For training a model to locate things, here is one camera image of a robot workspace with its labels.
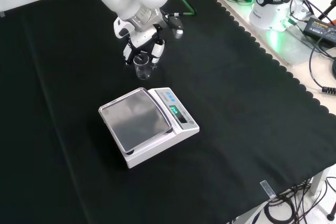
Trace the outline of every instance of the black cloth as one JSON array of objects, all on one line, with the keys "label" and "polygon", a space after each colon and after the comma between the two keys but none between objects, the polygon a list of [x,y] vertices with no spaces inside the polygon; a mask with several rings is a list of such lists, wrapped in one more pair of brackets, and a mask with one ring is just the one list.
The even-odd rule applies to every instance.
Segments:
[{"label": "black cloth", "polygon": [[[125,67],[100,0],[14,11],[90,223],[225,223],[268,199],[261,181],[281,193],[336,163],[336,116],[215,0],[189,1],[198,16],[167,35],[147,81]],[[138,87],[172,88],[201,130],[127,169],[98,108]]]},{"label": "black cloth", "polygon": [[0,223],[85,223],[21,17],[0,19]]}]

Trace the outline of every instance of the scale display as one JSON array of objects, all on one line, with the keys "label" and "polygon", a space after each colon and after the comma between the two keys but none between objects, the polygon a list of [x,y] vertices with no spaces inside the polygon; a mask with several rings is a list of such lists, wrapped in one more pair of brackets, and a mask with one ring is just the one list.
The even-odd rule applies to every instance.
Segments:
[{"label": "scale display", "polygon": [[184,116],[176,106],[169,106],[169,108],[181,123],[187,123],[187,120],[184,118]]}]

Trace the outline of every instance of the digital scale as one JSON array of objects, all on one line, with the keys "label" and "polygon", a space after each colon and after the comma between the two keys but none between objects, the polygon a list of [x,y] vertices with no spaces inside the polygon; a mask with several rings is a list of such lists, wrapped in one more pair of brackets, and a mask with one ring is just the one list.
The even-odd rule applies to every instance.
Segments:
[{"label": "digital scale", "polygon": [[99,113],[128,168],[200,131],[170,88],[138,88],[100,107]]}]

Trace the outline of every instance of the green cable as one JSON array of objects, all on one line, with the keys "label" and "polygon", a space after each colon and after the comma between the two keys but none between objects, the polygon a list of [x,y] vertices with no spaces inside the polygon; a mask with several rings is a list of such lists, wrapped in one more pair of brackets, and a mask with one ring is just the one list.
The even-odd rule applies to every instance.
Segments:
[{"label": "green cable", "polygon": [[182,0],[182,1],[186,5],[186,7],[188,7],[188,9],[191,11],[191,13],[183,13],[183,15],[195,15],[195,10],[190,6],[190,4],[188,4],[186,0]]}]

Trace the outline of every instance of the scale control panel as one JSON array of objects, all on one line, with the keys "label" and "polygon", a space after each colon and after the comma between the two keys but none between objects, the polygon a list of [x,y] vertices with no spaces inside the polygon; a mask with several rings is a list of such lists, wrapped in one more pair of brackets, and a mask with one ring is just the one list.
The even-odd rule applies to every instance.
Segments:
[{"label": "scale control panel", "polygon": [[155,92],[158,94],[182,129],[189,130],[198,127],[171,89],[156,89]]}]

